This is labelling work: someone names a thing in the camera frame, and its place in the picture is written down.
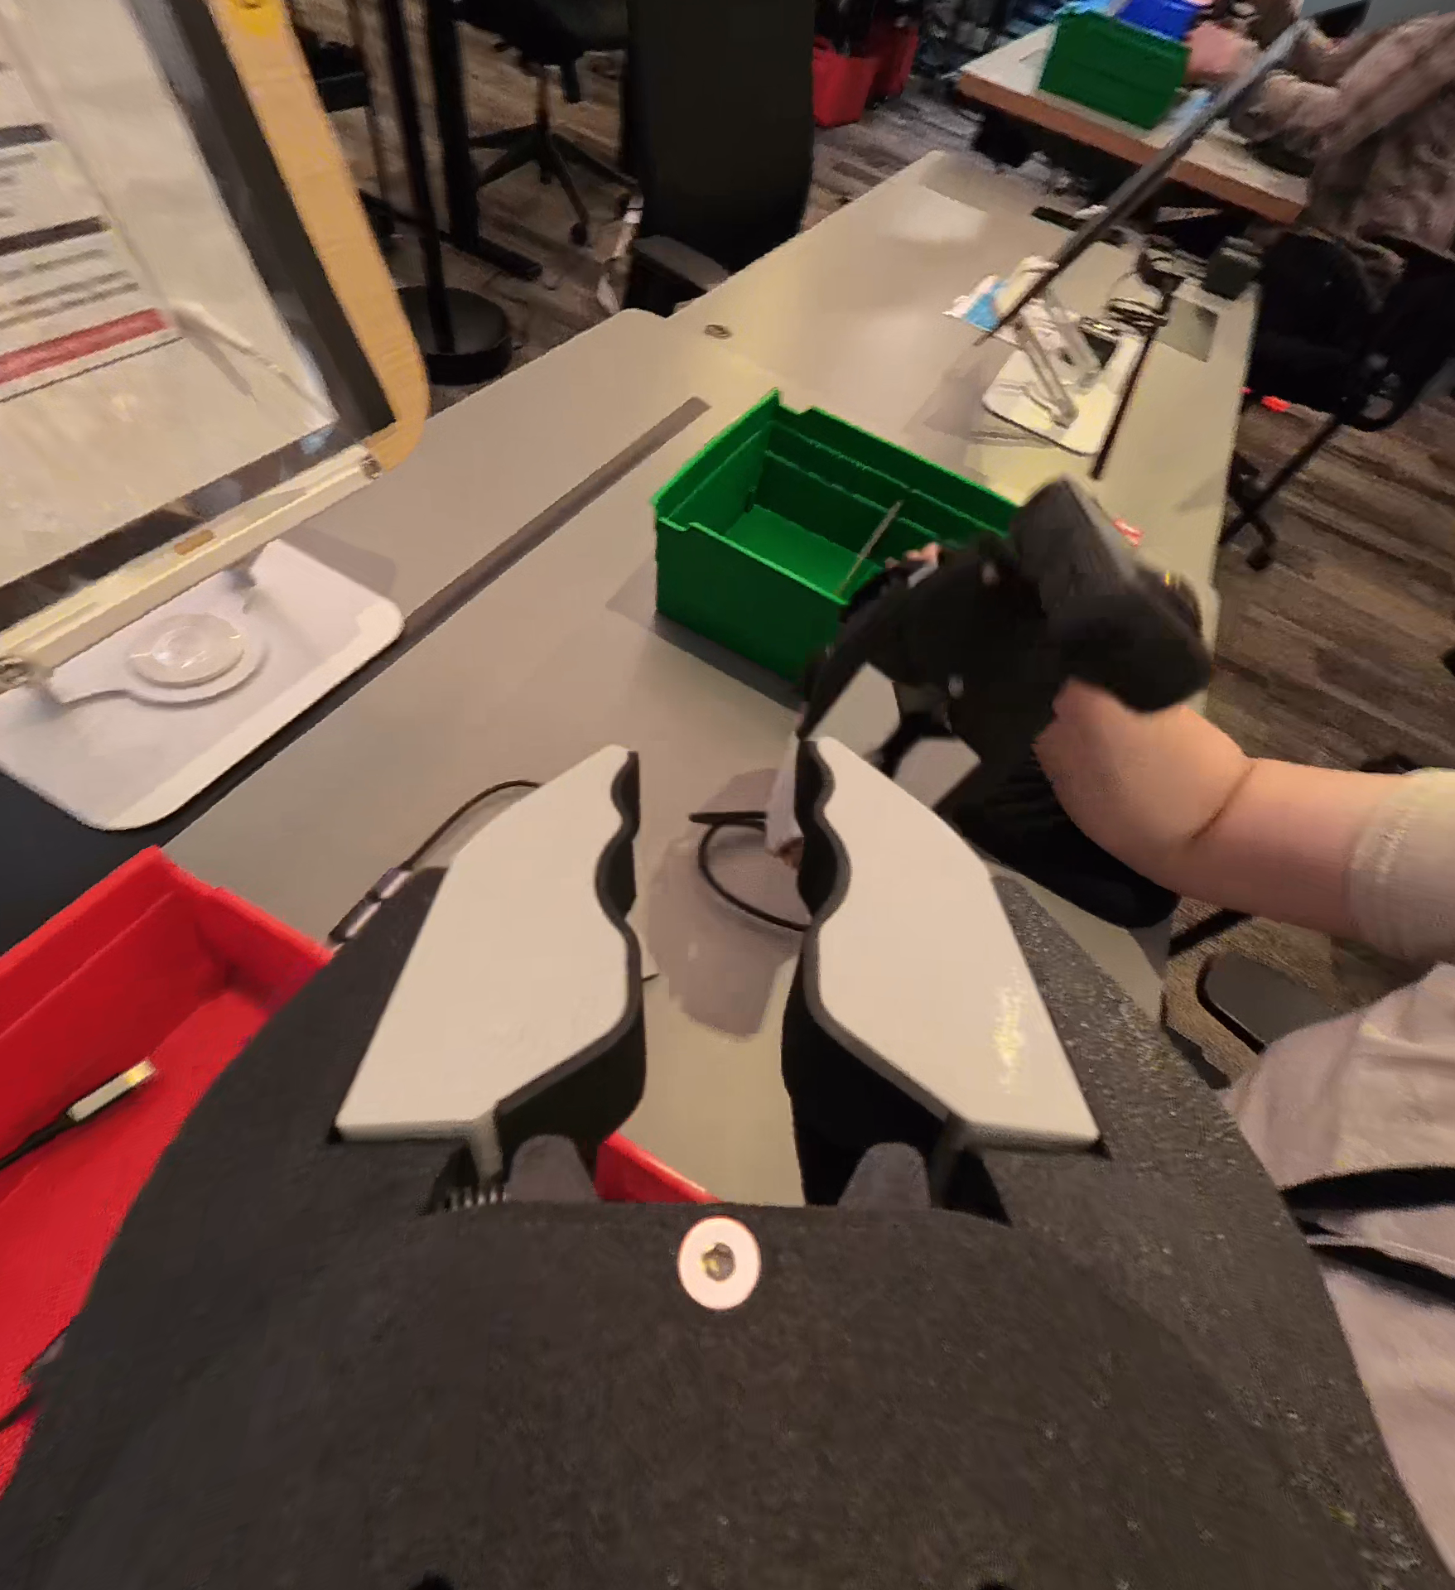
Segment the thin metal rod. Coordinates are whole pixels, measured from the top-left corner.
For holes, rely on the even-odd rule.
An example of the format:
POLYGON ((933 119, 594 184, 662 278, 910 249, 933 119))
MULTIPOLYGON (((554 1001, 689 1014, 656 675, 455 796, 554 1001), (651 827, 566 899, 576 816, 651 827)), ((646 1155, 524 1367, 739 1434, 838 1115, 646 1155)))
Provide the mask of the thin metal rod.
POLYGON ((861 543, 861 547, 858 547, 856 555, 855 555, 855 558, 853 558, 851 565, 846 568, 846 572, 844 572, 844 573, 841 575, 841 578, 838 580, 838 583, 836 583, 836 587, 834 587, 834 592, 833 592, 833 598, 834 598, 834 600, 844 602, 844 600, 849 597, 851 590, 855 588, 855 585, 856 585, 856 582, 858 582, 858 578, 860 578, 860 575, 861 575, 861 572, 865 570, 866 563, 873 558, 875 550, 878 548, 878 545, 881 543, 881 540, 886 537, 886 533, 890 532, 890 528, 891 528, 893 523, 896 522, 896 517, 900 515, 901 508, 903 508, 903 500, 895 500, 895 502, 881 513, 880 520, 875 523, 875 527, 871 528, 871 532, 868 533, 868 537, 865 538, 865 542, 861 543))

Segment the black pole with round base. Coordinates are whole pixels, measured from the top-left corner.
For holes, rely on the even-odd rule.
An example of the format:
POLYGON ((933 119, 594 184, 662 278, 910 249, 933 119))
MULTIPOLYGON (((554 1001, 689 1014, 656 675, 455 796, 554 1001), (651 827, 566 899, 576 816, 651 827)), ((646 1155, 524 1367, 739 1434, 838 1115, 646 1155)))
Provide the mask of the black pole with round base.
POLYGON ((420 261, 420 286, 400 289, 400 305, 432 386, 484 385, 502 376, 510 365, 509 321, 504 311, 484 296, 455 289, 445 279, 444 246, 429 186, 403 6, 380 2, 377 11, 420 261))

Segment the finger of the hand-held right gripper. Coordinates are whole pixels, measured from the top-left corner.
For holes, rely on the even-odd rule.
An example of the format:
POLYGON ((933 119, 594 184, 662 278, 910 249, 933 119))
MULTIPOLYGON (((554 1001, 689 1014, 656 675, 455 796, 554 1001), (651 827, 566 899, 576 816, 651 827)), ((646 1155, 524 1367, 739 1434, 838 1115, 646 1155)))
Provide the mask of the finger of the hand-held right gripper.
POLYGON ((836 739, 873 759, 881 742, 881 675, 868 665, 858 627, 843 627, 811 657, 801 680, 801 705, 766 797, 766 852, 798 861, 803 834, 796 816, 798 747, 811 735, 836 739))

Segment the red plastic bin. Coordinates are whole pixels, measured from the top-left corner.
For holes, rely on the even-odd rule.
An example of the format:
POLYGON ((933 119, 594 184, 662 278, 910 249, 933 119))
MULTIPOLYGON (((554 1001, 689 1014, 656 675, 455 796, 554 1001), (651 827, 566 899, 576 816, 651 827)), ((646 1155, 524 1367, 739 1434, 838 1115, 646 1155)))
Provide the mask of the red plastic bin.
POLYGON ((0 963, 0 1557, 113 1484, 318 1520, 462 1475, 507 1315, 589 1360, 524 1226, 444 1210, 452 1143, 347 1143, 343 1095, 435 912, 419 872, 337 953, 150 851, 0 963))

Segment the green plastic bin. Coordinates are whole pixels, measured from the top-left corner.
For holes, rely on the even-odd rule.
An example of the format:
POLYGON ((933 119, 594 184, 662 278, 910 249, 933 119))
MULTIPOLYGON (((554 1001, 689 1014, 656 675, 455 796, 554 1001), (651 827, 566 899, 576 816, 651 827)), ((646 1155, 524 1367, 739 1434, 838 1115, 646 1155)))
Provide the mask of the green plastic bin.
POLYGON ((652 508, 657 614, 788 684, 886 567, 916 547, 1003 538, 1015 515, 983 485, 776 391, 716 433, 652 508), (896 522, 834 600, 895 500, 896 522))
POLYGON ((1179 99, 1189 57, 1175 44, 1107 16, 1108 4, 1065 4, 1037 89, 1135 129, 1157 126, 1179 99))

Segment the dark tablet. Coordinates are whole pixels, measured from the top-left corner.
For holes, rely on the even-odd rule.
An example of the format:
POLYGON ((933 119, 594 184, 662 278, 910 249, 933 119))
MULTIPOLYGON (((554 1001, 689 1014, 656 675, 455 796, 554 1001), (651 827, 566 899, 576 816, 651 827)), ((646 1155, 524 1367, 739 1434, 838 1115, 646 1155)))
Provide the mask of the dark tablet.
POLYGON ((1113 191, 1113 196, 1103 209, 1095 211, 1088 221, 1072 231, 1050 261, 1038 263, 1033 276, 1013 298, 998 303, 998 331, 995 335, 976 333, 975 346, 980 348, 995 338, 1010 340, 1025 308, 1045 296, 1092 246, 1102 243, 1113 228, 1130 221, 1167 183, 1189 186, 1190 179, 1177 171, 1185 158, 1202 141, 1202 136, 1212 131, 1217 121, 1225 119, 1230 109, 1250 94, 1264 74, 1282 66, 1294 44, 1304 36, 1307 21, 1306 9, 1301 9, 1294 21, 1280 34, 1274 36, 1267 49, 1260 51, 1240 76, 1215 91, 1192 117, 1182 121, 1169 143, 1160 146, 1145 166, 1135 169, 1133 174, 1113 191))

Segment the dark brown stick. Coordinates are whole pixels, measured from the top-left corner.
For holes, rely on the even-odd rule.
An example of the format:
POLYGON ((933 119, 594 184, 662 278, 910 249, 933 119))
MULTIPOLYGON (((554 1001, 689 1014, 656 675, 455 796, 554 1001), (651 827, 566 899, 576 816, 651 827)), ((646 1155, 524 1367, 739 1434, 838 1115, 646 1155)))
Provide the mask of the dark brown stick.
POLYGON ((1137 386, 1138 386, 1138 380, 1140 380, 1140 376, 1142 376, 1144 368, 1147 366, 1147 361, 1149 361, 1149 358, 1150 358, 1150 353, 1152 353, 1152 345, 1144 345, 1142 350, 1140 350, 1140 355, 1137 356, 1133 366, 1130 368, 1130 371, 1128 371, 1128 375, 1127 375, 1127 378, 1125 378, 1125 381, 1123 381, 1123 385, 1122 385, 1122 388, 1120 388, 1120 391, 1118 391, 1117 405, 1115 405, 1115 408, 1113 408, 1113 415, 1112 415, 1112 418, 1110 418, 1110 421, 1108 421, 1108 426, 1107 426, 1105 435, 1103 435, 1103 438, 1102 438, 1102 441, 1100 441, 1100 446, 1098 446, 1097 453, 1093 455, 1092 463, 1090 463, 1090 467, 1088 467, 1088 478, 1090 478, 1092 482, 1097 482, 1097 480, 1102 477, 1102 473, 1105 473, 1105 470, 1107 470, 1107 467, 1108 467, 1108 462, 1110 462, 1110 457, 1112 457, 1112 452, 1113 452, 1113 445, 1115 445, 1117 436, 1118 436, 1118 433, 1120 433, 1120 430, 1122 430, 1122 425, 1125 423, 1128 408, 1130 408, 1130 405, 1132 405, 1132 401, 1133 401, 1135 390, 1137 390, 1137 386))

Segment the person's right forearm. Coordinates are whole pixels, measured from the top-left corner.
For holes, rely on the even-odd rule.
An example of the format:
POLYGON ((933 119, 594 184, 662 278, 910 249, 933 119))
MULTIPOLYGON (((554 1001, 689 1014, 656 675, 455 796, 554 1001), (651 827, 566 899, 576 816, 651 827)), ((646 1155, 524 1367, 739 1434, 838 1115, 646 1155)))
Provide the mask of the person's right forearm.
POLYGON ((1135 712, 1072 682, 1035 754, 1095 846, 1154 886, 1357 939, 1352 859, 1414 781, 1247 755, 1189 705, 1135 712))

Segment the black high-back chair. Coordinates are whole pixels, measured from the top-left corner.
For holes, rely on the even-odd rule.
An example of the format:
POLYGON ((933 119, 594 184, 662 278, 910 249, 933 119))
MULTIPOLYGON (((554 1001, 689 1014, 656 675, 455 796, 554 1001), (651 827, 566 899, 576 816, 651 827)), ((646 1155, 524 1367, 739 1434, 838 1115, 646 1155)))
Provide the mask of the black high-back chair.
POLYGON ((798 231, 813 179, 809 2, 629 2, 622 132, 641 213, 622 308, 659 316, 798 231))

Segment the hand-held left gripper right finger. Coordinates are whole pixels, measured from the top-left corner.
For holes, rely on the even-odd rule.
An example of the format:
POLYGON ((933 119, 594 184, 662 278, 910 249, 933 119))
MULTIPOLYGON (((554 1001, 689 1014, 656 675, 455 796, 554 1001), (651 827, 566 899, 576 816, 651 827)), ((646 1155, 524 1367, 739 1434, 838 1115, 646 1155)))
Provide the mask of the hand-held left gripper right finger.
POLYGON ((831 739, 794 757, 809 916, 781 1016, 798 1176, 843 1183, 878 1145, 936 1183, 986 1153, 1100 1158, 1003 901, 931 809, 831 739))

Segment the white tablet stand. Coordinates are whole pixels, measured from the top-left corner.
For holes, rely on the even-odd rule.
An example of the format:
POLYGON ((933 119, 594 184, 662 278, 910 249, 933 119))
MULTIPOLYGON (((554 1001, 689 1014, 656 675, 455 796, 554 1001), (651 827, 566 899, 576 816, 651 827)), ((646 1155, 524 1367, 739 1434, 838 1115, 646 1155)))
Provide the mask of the white tablet stand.
POLYGON ((981 390, 981 411, 1075 458, 1093 458, 1147 350, 1145 331, 1038 296, 995 338, 1013 351, 981 390))
POLYGON ((170 817, 392 647, 388 598, 275 542, 0 695, 0 774, 103 832, 170 817))

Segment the dark grey usb hub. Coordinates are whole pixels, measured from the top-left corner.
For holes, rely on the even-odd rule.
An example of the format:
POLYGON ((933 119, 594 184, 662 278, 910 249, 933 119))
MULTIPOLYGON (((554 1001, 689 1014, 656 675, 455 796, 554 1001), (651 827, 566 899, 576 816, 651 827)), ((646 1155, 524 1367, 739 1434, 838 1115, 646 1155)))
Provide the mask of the dark grey usb hub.
POLYGON ((325 944, 340 948, 357 939, 368 921, 377 916, 385 902, 402 892, 405 884, 420 871, 420 864, 424 864, 435 852, 435 847, 440 846, 440 842, 459 827, 462 819, 472 816, 489 802, 519 794, 529 794, 539 787, 540 786, 532 781, 499 782, 479 791, 465 802, 452 809, 398 864, 380 874, 378 881, 370 886, 358 897, 358 902, 353 904, 327 933, 325 944))

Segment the tablet with instruction sheet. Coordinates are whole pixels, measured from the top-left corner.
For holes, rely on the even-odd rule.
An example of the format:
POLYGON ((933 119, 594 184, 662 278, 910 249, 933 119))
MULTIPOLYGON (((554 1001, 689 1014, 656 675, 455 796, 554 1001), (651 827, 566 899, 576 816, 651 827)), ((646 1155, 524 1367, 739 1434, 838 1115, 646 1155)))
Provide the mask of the tablet with instruction sheet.
POLYGON ((0 724, 429 408, 290 4, 0 4, 0 724))

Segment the black office chair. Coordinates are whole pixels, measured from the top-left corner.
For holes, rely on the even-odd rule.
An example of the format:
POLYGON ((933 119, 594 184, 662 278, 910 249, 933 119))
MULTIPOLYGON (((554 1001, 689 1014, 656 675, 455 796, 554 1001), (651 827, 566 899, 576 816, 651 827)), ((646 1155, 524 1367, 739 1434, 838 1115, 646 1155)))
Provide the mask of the black office chair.
POLYGON ((1269 477, 1234 453, 1219 535, 1254 538, 1245 567, 1265 572, 1277 537, 1267 512, 1341 431, 1377 435, 1407 415, 1455 360, 1455 254, 1377 238, 1362 249, 1289 233, 1264 253, 1244 408, 1277 403, 1319 416, 1269 477))
POLYGON ((589 209, 572 169, 579 168, 601 183, 621 188, 624 173, 554 129, 552 86, 560 99, 581 102, 581 62, 591 54, 622 51, 627 41, 627 16, 622 2, 462 2, 459 21, 490 36, 499 51, 515 57, 534 91, 534 117, 469 139, 469 149, 490 153, 494 161, 475 176, 485 189, 530 169, 542 188, 555 186, 571 213, 569 244, 589 246, 589 209))

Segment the person's beige clothing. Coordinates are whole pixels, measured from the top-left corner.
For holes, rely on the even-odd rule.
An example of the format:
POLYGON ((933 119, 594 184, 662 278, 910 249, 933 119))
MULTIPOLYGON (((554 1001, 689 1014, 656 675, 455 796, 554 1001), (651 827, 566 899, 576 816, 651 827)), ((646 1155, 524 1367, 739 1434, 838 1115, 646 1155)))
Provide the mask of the person's beige clothing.
POLYGON ((1376 1206, 1391 1173, 1455 1175, 1455 966, 1361 1014, 1270 1046, 1229 1110, 1282 1191, 1309 1208, 1312 1258, 1392 1467, 1455 1579, 1455 1183, 1376 1206))

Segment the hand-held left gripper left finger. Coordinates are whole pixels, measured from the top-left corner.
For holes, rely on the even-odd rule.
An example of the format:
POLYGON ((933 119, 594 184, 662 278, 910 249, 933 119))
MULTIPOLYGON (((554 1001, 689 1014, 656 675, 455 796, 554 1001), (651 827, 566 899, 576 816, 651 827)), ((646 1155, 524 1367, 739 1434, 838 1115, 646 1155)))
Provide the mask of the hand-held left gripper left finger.
POLYGON ((539 1138, 579 1158, 646 1083, 639 762, 604 745, 467 839, 333 1120, 342 1143, 447 1143, 504 1180, 539 1138))

